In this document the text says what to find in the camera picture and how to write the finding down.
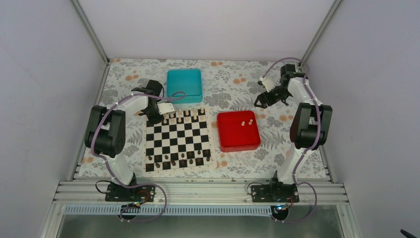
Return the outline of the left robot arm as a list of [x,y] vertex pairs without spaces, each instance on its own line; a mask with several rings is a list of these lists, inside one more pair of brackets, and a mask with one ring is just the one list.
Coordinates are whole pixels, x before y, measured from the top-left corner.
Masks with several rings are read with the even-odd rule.
[[163,96],[163,85],[150,80],[146,87],[134,88],[110,108],[96,105],[91,109],[84,143],[93,156],[103,159],[111,175],[110,185],[104,193],[112,199],[130,201],[138,194],[136,176],[122,154],[126,142],[126,120],[140,115],[146,116],[151,125],[162,122],[164,116],[159,111],[158,102]]

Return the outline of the red plastic tray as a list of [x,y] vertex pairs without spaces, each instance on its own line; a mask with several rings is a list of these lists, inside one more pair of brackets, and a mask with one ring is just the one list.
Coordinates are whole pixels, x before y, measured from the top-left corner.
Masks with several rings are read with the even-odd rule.
[[231,111],[219,113],[216,117],[219,147],[221,152],[240,152],[256,150],[261,137],[253,111]]

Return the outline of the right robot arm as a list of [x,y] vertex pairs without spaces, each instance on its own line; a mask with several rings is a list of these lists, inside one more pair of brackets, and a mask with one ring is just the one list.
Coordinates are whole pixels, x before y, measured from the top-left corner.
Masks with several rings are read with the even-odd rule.
[[296,173],[306,156],[326,142],[332,107],[316,97],[308,76],[296,72],[293,64],[281,67],[279,85],[276,86],[265,74],[258,84],[266,91],[257,96],[255,107],[266,109],[277,102],[286,104],[289,97],[298,105],[289,131],[292,142],[289,155],[269,182],[270,199],[280,202],[287,196],[287,191],[298,185]]

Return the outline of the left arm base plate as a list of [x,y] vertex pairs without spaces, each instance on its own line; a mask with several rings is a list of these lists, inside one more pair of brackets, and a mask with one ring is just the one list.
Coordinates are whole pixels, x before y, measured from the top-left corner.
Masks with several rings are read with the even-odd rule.
[[144,185],[137,188],[124,188],[111,183],[107,187],[105,201],[107,202],[153,202],[156,187]]

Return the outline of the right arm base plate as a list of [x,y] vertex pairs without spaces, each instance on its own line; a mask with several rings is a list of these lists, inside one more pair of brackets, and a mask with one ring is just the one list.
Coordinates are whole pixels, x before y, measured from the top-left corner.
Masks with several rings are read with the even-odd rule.
[[300,202],[295,184],[281,184],[277,188],[271,188],[268,184],[252,185],[250,194],[254,203]]

